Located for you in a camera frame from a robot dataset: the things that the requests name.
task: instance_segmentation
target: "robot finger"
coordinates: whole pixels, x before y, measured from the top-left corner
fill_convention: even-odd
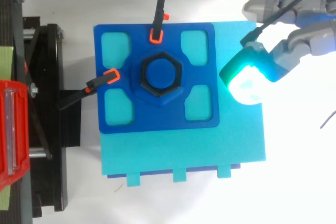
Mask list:
[[[271,52],[275,63],[291,71],[305,55],[322,56],[336,51],[336,20],[317,22],[293,31]]]

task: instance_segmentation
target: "hexagonal nut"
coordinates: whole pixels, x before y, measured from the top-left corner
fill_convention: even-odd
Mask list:
[[[147,79],[146,72],[147,72],[147,67],[150,65],[155,60],[158,59],[166,59],[170,61],[170,63],[174,66],[175,71],[176,71],[176,77],[173,83],[164,89],[158,89],[156,87],[153,87]],[[181,87],[181,79],[182,79],[182,64],[179,63],[177,60],[175,60],[172,56],[165,52],[160,52],[156,55],[153,55],[151,57],[148,57],[142,61],[141,65],[141,72],[140,72],[140,85],[152,93],[155,97],[162,97],[166,94],[169,94]]]

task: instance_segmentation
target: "cyan light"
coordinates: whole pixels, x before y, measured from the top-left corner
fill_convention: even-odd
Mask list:
[[[261,43],[251,42],[220,71],[219,76],[239,103],[261,103],[262,94],[288,70],[277,65]]]
[[[270,84],[258,68],[247,65],[231,80],[228,89],[237,102],[255,105],[262,102]]]

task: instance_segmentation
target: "black metal frame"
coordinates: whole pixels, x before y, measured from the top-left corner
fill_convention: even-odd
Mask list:
[[[35,29],[32,40],[24,42],[24,27]],[[0,0],[0,46],[14,48],[12,80],[39,88],[36,97],[29,97],[29,146],[46,153],[31,158],[30,171],[11,185],[9,211],[0,212],[1,224],[31,224],[32,217],[41,217],[42,206],[63,211],[68,204],[65,148],[80,146],[81,102],[63,111],[56,108],[77,92],[63,89],[61,32],[55,24],[39,26],[38,17],[23,18],[22,3]]]

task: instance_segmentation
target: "black bracket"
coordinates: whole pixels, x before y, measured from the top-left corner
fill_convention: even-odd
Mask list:
[[[161,29],[162,29],[162,23],[163,20],[168,20],[169,19],[169,15],[165,15],[163,7],[164,7],[164,2],[165,0],[157,0],[157,4],[156,4],[156,10],[155,10],[155,15],[154,15],[154,31],[153,31],[153,35],[152,38],[153,40],[160,40],[161,37]]]
[[[79,90],[78,92],[73,93],[72,95],[64,98],[57,104],[57,108],[61,111],[66,109],[67,107],[77,103],[85,97],[93,95],[97,93],[97,89],[99,86],[104,85],[106,83],[112,84],[120,79],[119,72],[117,69],[113,68],[104,73],[104,75],[97,77],[91,81],[86,83],[87,88]]]

